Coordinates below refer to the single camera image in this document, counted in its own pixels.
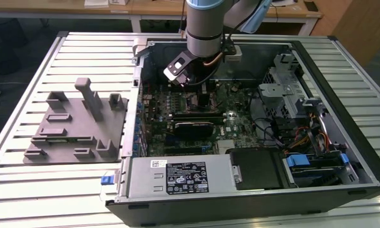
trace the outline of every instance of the green circuit board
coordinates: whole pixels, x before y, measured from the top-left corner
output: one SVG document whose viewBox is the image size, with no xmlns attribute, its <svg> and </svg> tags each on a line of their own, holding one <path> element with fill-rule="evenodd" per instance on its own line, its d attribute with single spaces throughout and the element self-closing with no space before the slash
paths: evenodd
<svg viewBox="0 0 380 228">
<path fill-rule="evenodd" d="M 246 110 L 251 94 L 235 82 L 220 82 L 211 93 L 211 105 L 201 110 L 218 112 L 224 116 L 223 124 L 215 124 L 211 137 L 203 140 L 175 140 L 173 122 L 169 121 L 171 113 L 191 113 L 197 107 L 191 105 L 196 93 L 172 93 L 168 88 L 159 87 L 151 91 L 152 97 L 145 102 L 147 129 L 148 129 L 148 156 L 165 156 L 165 150 L 172 148 L 200 148 L 203 154 L 219 154 L 215 147 L 219 140 L 234 140 L 236 147 L 256 147 L 256 131 Z"/>
</svg>

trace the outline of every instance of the sticker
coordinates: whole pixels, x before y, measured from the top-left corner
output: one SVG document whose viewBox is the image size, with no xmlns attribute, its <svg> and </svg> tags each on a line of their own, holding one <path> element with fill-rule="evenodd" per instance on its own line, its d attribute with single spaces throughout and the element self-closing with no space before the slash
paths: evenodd
<svg viewBox="0 0 380 228">
<path fill-rule="evenodd" d="M 207 166 L 204 162 L 165 165 L 165 192 L 169 195 L 208 192 Z"/>
<path fill-rule="evenodd" d="M 164 168 L 167 160 L 151 160 L 151 168 Z"/>
<path fill-rule="evenodd" d="M 112 13 L 128 13 L 127 10 L 112 10 L 111 12 L 112 12 Z"/>
</svg>

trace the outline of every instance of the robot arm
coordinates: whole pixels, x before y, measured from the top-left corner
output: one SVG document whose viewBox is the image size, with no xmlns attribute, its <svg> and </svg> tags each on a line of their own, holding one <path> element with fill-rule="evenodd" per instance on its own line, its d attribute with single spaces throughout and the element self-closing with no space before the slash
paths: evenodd
<svg viewBox="0 0 380 228">
<path fill-rule="evenodd" d="M 196 80 L 203 81 L 203 77 L 191 77 L 193 73 L 187 70 L 189 64 L 200 68 L 220 63 L 223 56 L 231 54 L 226 53 L 224 25 L 234 30 L 254 33 L 264 19 L 271 2 L 272 0 L 187 0 L 188 50 L 180 53 L 164 70 L 165 76 L 176 85 L 185 86 L 191 78 L 193 82 L 189 85 L 200 85 Z"/>
</svg>

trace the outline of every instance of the slotted aluminum surface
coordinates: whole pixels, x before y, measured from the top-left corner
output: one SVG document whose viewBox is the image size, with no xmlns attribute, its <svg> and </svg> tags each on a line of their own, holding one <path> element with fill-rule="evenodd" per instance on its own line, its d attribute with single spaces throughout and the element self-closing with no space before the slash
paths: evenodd
<svg viewBox="0 0 380 228">
<path fill-rule="evenodd" d="M 129 96 L 136 68 L 131 63 L 135 38 L 179 38 L 176 34 L 69 33 L 57 38 L 25 95 L 0 135 L 0 227 L 123 228 L 103 200 L 115 186 L 100 187 L 100 176 L 119 163 L 24 165 L 29 146 L 47 111 L 49 91 L 73 88 L 77 77 L 89 77 L 100 97 Z M 300 40 L 364 135 L 380 156 L 380 88 L 358 67 L 338 43 L 327 37 L 251 36 L 235 39 Z M 380 227 L 380 196 L 359 200 L 315 215 L 242 219 L 168 227 Z"/>
</svg>

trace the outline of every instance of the power supply label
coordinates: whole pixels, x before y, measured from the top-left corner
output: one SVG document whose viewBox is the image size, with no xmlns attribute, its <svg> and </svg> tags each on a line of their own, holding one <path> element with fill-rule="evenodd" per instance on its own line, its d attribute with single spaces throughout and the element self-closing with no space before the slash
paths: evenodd
<svg viewBox="0 0 380 228">
<path fill-rule="evenodd" d="M 165 192 L 169 195 L 208 192 L 206 163 L 191 162 L 167 164 Z"/>
</svg>

